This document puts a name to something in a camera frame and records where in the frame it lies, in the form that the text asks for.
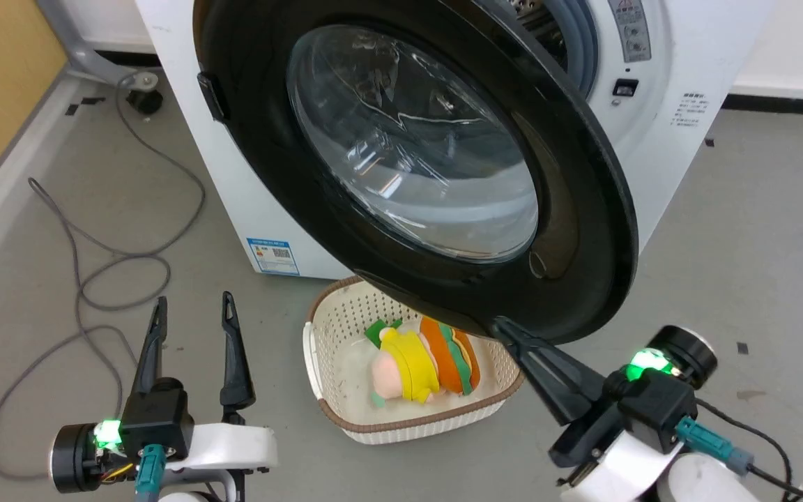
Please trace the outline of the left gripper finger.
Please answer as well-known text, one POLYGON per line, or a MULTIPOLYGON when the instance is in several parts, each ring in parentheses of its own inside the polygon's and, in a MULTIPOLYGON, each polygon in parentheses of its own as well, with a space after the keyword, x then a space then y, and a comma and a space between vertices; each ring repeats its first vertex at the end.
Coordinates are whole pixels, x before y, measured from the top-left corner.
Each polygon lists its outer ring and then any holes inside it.
POLYGON ((168 299, 159 296, 152 311, 144 343, 138 358, 136 374, 132 381, 131 397, 144 396, 153 390, 160 378, 160 355, 162 343, 168 336, 168 299))
POLYGON ((246 420, 241 411, 254 404, 257 397, 243 344, 235 299, 227 290, 222 294, 221 326, 226 337, 225 370, 220 390, 221 422, 229 425, 245 425, 246 420))

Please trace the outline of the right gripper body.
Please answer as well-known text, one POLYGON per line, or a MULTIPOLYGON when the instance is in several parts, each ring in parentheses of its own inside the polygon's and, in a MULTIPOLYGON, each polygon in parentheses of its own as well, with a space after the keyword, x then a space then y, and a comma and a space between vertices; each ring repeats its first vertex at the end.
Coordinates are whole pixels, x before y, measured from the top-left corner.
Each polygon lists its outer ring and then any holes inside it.
POLYGON ((686 448, 678 441, 663 455, 634 438, 618 409, 629 382, 647 369, 682 379, 696 391, 718 366, 707 340, 688 328, 660 328, 621 368, 587 381, 586 412, 572 420, 549 451, 568 476, 558 480, 562 502, 639 502, 686 448))

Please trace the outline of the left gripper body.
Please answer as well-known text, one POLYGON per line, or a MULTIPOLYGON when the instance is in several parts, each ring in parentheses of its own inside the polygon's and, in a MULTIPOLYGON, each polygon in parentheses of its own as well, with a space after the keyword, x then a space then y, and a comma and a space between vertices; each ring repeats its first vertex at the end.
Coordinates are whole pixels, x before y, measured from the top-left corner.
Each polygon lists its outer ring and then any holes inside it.
MULTIPOLYGON (((124 482, 135 491, 139 459, 125 456, 120 425, 120 420, 102 420, 60 429, 49 454, 49 478, 57 492, 94 492, 124 482)), ((197 425, 188 457, 167 457, 158 502, 245 502, 246 477, 277 465, 271 429, 197 425)))

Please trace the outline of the black round glass washer door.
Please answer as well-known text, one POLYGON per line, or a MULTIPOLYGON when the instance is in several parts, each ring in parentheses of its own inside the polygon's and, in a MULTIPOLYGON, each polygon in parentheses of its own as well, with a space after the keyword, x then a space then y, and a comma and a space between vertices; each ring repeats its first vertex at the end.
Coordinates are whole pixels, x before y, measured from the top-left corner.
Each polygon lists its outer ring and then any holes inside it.
POLYGON ((638 225, 620 162, 497 0, 192 0, 192 40, 237 151, 377 289, 553 343, 622 305, 638 225))

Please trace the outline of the white front-load washing machine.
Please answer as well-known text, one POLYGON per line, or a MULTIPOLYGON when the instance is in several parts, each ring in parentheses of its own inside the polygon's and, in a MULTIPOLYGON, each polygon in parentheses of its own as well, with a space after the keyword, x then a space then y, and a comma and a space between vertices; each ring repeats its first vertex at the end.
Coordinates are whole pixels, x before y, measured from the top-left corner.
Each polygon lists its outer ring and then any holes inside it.
MULTIPOLYGON (((194 142, 255 271, 247 238, 286 241, 302 277, 350 271, 268 193, 214 120, 197 77, 200 34, 215 0, 135 0, 194 142)), ((548 53, 571 61, 573 83, 614 146, 644 248, 777 0, 643 0, 651 60, 625 63, 606 0, 495 0, 548 53)))

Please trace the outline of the hamburger plush toy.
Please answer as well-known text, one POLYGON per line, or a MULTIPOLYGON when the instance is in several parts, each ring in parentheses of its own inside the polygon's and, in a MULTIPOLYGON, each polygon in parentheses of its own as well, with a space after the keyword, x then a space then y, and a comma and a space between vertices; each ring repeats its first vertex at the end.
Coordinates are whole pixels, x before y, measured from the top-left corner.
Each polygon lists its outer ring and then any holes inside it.
POLYGON ((434 359, 440 387, 459 396, 477 390, 481 369, 465 331, 429 317, 420 319, 420 334, 434 359))

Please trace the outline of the blue energy label sticker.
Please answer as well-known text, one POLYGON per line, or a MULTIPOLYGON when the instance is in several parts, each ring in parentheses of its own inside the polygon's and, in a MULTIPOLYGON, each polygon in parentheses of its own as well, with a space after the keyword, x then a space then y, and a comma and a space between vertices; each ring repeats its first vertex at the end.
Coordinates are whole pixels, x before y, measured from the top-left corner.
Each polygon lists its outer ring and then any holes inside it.
POLYGON ((260 273, 281 276, 300 276, 292 248, 286 241, 247 238, 254 265, 260 273))

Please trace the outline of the white woven laundry basket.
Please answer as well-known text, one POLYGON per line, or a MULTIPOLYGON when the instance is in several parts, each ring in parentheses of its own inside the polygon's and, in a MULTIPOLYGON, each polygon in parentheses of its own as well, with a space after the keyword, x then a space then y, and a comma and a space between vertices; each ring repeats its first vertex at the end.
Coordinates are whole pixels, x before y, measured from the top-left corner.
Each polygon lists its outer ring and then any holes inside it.
POLYGON ((321 293, 303 328, 310 388, 326 418, 354 441, 414 441, 472 425, 497 412, 525 381, 500 343, 473 337, 481 375, 472 394, 446 393, 426 404, 397 398, 377 406, 370 371, 377 346, 366 331, 382 322, 408 330, 420 325, 420 314, 360 277, 348 277, 321 293))

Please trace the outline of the doll with yellow shirt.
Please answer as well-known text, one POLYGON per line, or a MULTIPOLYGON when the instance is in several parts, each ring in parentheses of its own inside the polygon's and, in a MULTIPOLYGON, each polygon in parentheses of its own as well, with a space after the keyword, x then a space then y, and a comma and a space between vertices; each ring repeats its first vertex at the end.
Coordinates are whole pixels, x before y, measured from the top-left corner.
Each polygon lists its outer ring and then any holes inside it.
POLYGON ((420 334, 399 327, 401 322, 378 320, 365 331, 378 349, 370 365, 371 401, 378 408, 397 398, 426 404, 442 392, 436 364, 420 334))

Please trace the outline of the black caster wheel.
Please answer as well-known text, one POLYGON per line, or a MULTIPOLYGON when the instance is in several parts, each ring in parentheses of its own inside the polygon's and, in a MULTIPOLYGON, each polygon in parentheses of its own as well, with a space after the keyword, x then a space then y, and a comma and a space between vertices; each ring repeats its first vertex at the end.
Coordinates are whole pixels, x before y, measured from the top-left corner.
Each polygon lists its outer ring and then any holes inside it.
POLYGON ((164 98, 158 90, 151 90, 149 92, 130 90, 125 96, 125 101, 130 108, 144 116, 156 114, 156 112, 162 108, 163 100, 164 98))

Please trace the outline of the grey metal stand leg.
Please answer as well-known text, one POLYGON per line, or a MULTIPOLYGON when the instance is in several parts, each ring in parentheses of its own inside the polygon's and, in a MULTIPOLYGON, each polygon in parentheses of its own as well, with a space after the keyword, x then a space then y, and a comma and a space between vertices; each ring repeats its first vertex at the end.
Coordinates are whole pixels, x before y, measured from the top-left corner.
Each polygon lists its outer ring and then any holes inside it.
POLYGON ((76 77, 106 83, 115 89, 150 93, 159 77, 150 70, 131 70, 102 57, 79 32, 60 0, 35 0, 69 61, 69 73, 76 77))

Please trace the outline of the grey warning label sticker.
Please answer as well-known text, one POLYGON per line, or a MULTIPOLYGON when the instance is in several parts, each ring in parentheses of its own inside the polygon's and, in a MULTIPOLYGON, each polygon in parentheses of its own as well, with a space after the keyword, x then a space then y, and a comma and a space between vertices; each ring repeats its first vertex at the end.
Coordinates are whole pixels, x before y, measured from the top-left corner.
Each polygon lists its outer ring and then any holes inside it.
POLYGON ((606 2, 611 7, 613 20, 618 29, 624 62, 650 61, 650 31, 643 0, 606 0, 606 2))

